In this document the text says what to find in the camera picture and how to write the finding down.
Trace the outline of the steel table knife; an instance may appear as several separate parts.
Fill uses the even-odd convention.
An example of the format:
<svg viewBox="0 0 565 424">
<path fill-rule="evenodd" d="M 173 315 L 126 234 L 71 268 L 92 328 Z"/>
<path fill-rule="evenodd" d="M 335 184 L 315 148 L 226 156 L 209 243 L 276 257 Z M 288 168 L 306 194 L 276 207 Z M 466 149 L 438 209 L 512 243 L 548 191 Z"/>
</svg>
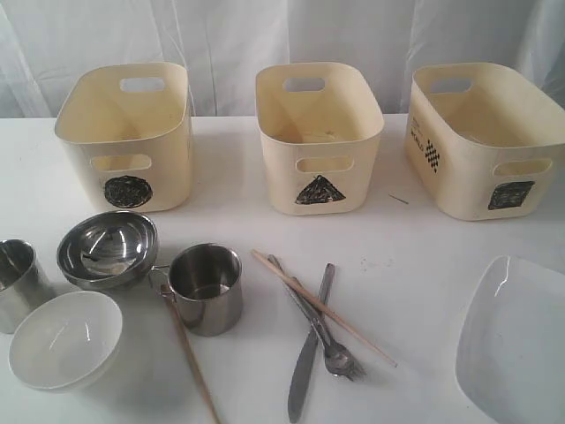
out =
<svg viewBox="0 0 565 424">
<path fill-rule="evenodd" d="M 324 304 L 328 301 L 328 293 L 335 275 L 335 265 L 326 265 L 318 297 Z M 308 335 L 298 355 L 297 363 L 290 382 L 290 391 L 287 402 L 287 410 L 290 423 L 298 423 L 305 404 L 306 393 L 309 387 L 313 364 L 318 345 L 318 336 L 313 328 L 309 329 Z"/>
</svg>

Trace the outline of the wooden chopstick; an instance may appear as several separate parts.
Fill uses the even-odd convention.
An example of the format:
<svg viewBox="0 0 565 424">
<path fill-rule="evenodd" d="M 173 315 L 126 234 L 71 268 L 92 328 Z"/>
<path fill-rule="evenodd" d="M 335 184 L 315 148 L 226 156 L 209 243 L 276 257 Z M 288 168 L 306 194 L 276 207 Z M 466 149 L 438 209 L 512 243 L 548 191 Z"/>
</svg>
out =
<svg viewBox="0 0 565 424">
<path fill-rule="evenodd" d="M 307 302 L 309 302 L 314 308 L 319 312 L 325 314 L 331 320 L 333 320 L 340 327 L 348 331 L 357 340 L 367 345 L 374 352 L 381 355 L 384 360 L 389 363 L 392 367 L 397 368 L 398 363 L 389 357 L 382 349 L 380 349 L 376 344 L 367 340 L 363 335 L 361 335 L 354 327 L 352 327 L 348 322 L 346 322 L 339 314 L 333 311 L 331 308 L 323 304 L 316 296 L 312 295 L 307 289 L 302 285 L 296 283 L 290 276 L 287 276 L 283 271 L 279 270 L 273 263 L 271 263 L 267 257 L 260 253 L 259 251 L 252 249 L 251 255 L 254 256 L 259 262 L 275 273 L 286 285 L 291 289 L 298 292 Z"/>
<path fill-rule="evenodd" d="M 191 348 L 191 344 L 189 342 L 189 339 L 186 335 L 185 326 L 184 326 L 184 324 L 181 320 L 180 314 L 177 311 L 177 308 L 175 306 L 175 302 L 174 302 L 174 299 L 173 299 L 173 293 L 170 289 L 167 289 L 164 284 L 161 285 L 160 292 L 161 292 L 161 295 L 163 296 L 164 301 L 165 301 L 167 308 L 169 310 L 169 314 L 170 314 L 171 319 L 174 323 L 179 343 L 182 346 L 183 351 L 185 353 L 185 357 L 187 359 L 189 368 L 191 369 L 191 372 L 192 372 L 193 380 L 194 380 L 196 387 L 197 387 L 197 389 L 200 393 L 200 396 L 202 397 L 204 403 L 207 406 L 207 409 L 208 409 L 208 411 L 211 415 L 213 423 L 220 424 L 221 420 L 220 420 L 219 414 L 217 413 L 217 411 L 215 409 L 214 402 L 211 398 L 211 395 L 210 395 L 210 392 L 209 392 L 208 387 L 206 385 L 206 382 L 204 380 L 203 374 L 200 371 L 200 366 L 199 366 L 198 361 L 196 359 L 196 356 L 195 356 L 195 354 L 194 354 L 194 352 Z"/>
</svg>

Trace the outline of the cream bin with triangle mark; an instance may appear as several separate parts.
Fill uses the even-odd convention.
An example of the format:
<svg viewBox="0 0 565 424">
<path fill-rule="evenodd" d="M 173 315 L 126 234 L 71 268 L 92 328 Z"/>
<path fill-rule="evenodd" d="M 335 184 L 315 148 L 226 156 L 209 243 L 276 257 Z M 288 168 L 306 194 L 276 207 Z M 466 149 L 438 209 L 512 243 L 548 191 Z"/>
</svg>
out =
<svg viewBox="0 0 565 424">
<path fill-rule="evenodd" d="M 363 74 L 331 62 L 274 65 L 257 74 L 255 93 L 272 206 L 294 216 L 359 208 L 384 129 Z"/>
</svg>

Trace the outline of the steel cup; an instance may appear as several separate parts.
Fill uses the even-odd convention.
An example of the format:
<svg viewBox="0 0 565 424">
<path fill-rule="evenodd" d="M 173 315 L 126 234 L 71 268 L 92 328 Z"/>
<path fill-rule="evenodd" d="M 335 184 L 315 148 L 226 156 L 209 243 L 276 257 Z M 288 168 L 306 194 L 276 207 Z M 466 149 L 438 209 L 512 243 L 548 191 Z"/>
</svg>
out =
<svg viewBox="0 0 565 424">
<path fill-rule="evenodd" d="M 55 298 L 34 248 L 22 239 L 1 241 L 1 332 L 13 334 L 39 306 Z"/>
</svg>

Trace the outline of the white ceramic round bowl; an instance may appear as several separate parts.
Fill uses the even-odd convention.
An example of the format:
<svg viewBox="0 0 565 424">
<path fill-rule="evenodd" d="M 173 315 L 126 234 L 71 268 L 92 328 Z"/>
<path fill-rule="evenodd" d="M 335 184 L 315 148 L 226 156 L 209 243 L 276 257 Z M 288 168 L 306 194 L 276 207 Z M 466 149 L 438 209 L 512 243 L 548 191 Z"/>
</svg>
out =
<svg viewBox="0 0 565 424">
<path fill-rule="evenodd" d="M 113 364 L 124 317 L 111 297 L 73 291 L 35 309 L 16 329 L 8 363 L 30 389 L 62 393 L 98 380 Z"/>
</svg>

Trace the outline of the white square plate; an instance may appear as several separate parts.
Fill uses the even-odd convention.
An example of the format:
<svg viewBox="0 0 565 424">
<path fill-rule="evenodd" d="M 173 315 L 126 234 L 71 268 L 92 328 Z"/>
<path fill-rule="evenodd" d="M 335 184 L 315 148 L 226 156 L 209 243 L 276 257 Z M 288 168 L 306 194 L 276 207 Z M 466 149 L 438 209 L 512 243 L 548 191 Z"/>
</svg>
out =
<svg viewBox="0 0 565 424">
<path fill-rule="evenodd" d="M 495 258 L 465 317 L 455 371 L 465 396 L 498 423 L 562 423 L 564 275 Z"/>
</svg>

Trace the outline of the steel mug with handle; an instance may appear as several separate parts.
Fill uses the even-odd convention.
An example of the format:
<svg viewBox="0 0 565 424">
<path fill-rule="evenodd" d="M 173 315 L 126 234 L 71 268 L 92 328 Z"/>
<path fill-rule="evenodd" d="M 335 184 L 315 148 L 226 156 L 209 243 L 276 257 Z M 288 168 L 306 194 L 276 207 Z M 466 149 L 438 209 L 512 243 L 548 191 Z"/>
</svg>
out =
<svg viewBox="0 0 565 424">
<path fill-rule="evenodd" d="M 226 246 L 190 246 L 171 264 L 153 266 L 147 276 L 159 294 L 173 301 L 183 324 L 193 334 L 218 336 L 240 319 L 242 263 Z"/>
</svg>

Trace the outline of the cream bin with circle mark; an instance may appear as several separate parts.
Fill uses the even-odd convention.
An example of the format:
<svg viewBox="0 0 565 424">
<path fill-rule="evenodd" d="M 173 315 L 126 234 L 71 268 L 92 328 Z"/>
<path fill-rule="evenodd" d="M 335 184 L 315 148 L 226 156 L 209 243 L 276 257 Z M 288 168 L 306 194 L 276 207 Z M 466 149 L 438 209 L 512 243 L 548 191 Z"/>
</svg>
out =
<svg viewBox="0 0 565 424">
<path fill-rule="evenodd" d="M 54 133 L 99 210 L 163 211 L 189 196 L 189 80 L 179 64 L 87 72 L 67 96 Z"/>
</svg>

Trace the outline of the cream bin with square mark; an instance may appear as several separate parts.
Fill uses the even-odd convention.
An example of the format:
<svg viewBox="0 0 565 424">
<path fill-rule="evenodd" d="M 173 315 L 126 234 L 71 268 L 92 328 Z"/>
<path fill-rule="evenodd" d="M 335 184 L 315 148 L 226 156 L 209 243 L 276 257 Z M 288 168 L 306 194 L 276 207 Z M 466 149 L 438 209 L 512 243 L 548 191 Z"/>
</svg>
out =
<svg viewBox="0 0 565 424">
<path fill-rule="evenodd" d="M 501 64 L 424 66 L 412 75 L 404 146 L 443 213 L 526 216 L 564 162 L 564 110 Z"/>
</svg>

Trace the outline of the white backdrop curtain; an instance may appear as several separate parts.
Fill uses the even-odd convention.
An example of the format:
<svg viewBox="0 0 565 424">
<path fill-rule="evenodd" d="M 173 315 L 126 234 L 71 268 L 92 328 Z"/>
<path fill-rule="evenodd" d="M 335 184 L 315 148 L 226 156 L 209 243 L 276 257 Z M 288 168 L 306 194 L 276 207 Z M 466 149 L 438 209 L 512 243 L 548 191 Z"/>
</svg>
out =
<svg viewBox="0 0 565 424">
<path fill-rule="evenodd" d="M 386 113 L 403 113 L 430 64 L 493 62 L 564 101 L 561 1 L 4 1 L 1 114 L 54 117 L 95 68 L 173 62 L 197 116 L 255 111 L 274 64 L 359 69 Z"/>
</svg>

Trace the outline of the steel mixing bowl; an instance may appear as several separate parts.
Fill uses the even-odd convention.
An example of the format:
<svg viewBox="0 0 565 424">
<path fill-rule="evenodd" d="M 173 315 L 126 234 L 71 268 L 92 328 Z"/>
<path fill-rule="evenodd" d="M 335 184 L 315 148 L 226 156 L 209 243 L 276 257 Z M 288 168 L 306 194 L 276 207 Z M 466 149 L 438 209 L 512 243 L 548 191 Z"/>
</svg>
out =
<svg viewBox="0 0 565 424">
<path fill-rule="evenodd" d="M 117 291 L 140 284 L 159 251 L 154 222 L 117 210 L 78 223 L 63 237 L 56 263 L 64 277 L 85 291 Z"/>
</svg>

